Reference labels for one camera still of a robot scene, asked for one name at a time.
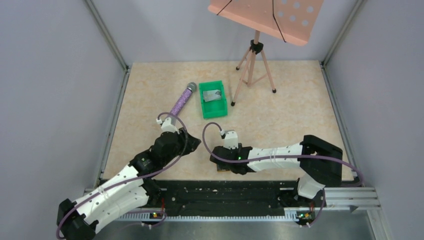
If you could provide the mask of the yellow leather card holder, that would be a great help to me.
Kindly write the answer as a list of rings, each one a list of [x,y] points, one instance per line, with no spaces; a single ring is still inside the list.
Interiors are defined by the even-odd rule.
[[[227,167],[225,167],[225,166],[217,165],[216,166],[216,171],[219,172],[219,173],[222,173],[222,172],[228,172],[229,169]]]

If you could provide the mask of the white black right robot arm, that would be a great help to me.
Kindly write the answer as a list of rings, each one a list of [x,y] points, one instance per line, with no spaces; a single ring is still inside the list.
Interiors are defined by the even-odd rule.
[[[211,162],[240,175],[273,169],[303,170],[295,194],[306,199],[313,199],[325,187],[342,184],[342,149],[314,135],[274,148],[243,146],[237,137],[226,136],[223,146],[208,152]]]

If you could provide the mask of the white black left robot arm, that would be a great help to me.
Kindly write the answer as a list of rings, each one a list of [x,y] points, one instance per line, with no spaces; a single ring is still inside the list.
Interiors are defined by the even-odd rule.
[[[201,140],[184,128],[163,132],[154,144],[135,157],[115,176],[76,199],[58,207],[59,240],[92,240],[106,225],[136,208],[162,205],[161,188],[152,178],[182,156],[194,152]]]

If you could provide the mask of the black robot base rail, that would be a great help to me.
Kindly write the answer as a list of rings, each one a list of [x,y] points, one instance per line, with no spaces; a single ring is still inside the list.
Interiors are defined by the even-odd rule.
[[[287,222],[310,226],[324,211],[377,210],[371,187],[327,187],[313,199],[295,195],[294,181],[156,180],[159,191],[149,196],[142,186],[95,215],[103,228],[113,221],[162,222]]]

